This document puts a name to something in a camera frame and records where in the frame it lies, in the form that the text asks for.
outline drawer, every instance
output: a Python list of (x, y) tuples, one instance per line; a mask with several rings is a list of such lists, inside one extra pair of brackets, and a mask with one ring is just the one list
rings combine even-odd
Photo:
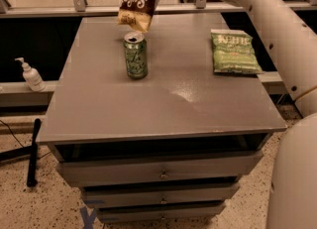
[(128, 160), (165, 157), (166, 154), (195, 155), (259, 150), (270, 134), (253, 133), (196, 138), (149, 139), (106, 143), (55, 145), (60, 162)]
[(150, 205), (231, 198), (238, 183), (215, 183), (214, 178), (104, 186), (99, 191), (82, 190), (90, 208)]
[(133, 164), (125, 161), (63, 163), (57, 171), (70, 186), (84, 187), (109, 184), (155, 182), (248, 174), (263, 156), (261, 151), (228, 155), (211, 155), (211, 159), (186, 161), (149, 161)]
[(225, 208), (223, 202), (198, 202), (179, 205), (143, 206), (114, 209), (97, 209), (97, 217), (102, 223), (118, 223), (168, 218), (215, 216)]

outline can lid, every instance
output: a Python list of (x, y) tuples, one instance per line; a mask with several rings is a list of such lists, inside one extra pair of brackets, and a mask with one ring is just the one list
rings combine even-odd
[(125, 35), (125, 41), (127, 43), (140, 43), (145, 39), (145, 36), (139, 32), (130, 32)]

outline pump bottle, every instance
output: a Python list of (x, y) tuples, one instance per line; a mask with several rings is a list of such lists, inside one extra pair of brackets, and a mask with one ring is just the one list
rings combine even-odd
[(15, 60), (21, 62), (23, 77), (33, 91), (41, 91), (46, 87), (46, 84), (43, 82), (41, 76), (35, 68), (30, 67), (26, 62), (24, 62), (22, 57), (15, 58)]

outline brown chip bag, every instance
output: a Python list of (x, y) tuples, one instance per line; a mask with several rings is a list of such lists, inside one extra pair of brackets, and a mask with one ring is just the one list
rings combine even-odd
[(147, 32), (158, 1), (122, 0), (118, 14), (118, 23), (128, 24), (134, 30), (141, 33)]

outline green snack bag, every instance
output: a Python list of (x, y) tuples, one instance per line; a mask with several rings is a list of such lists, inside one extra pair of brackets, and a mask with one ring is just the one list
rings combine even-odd
[(260, 74), (252, 37), (240, 30), (211, 30), (214, 72)]

